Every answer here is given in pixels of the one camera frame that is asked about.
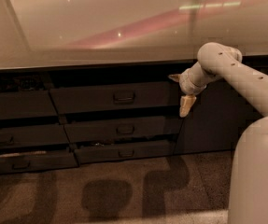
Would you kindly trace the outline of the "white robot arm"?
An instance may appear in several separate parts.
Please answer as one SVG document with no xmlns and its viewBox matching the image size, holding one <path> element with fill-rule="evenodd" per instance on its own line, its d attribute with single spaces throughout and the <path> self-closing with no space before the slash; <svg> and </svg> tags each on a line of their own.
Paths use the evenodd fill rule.
<svg viewBox="0 0 268 224">
<path fill-rule="evenodd" d="M 169 77 L 179 84 L 179 116 L 186 117 L 206 86 L 225 79 L 262 118 L 242 133 L 233 156 L 228 224 L 268 224 L 268 75 L 242 64 L 239 49 L 206 43 L 197 63 Z"/>
</svg>

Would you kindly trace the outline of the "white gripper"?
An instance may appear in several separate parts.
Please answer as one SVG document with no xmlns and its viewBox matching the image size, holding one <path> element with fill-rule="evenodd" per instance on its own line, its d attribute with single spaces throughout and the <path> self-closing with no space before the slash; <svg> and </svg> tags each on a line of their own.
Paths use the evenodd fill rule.
<svg viewBox="0 0 268 224">
<path fill-rule="evenodd" d="M 186 94 L 180 98 L 179 116 L 185 118 L 196 101 L 196 96 L 206 88 L 205 76 L 189 68 L 181 75 L 173 74 L 168 76 L 174 82 L 179 81 L 180 89 Z"/>
</svg>

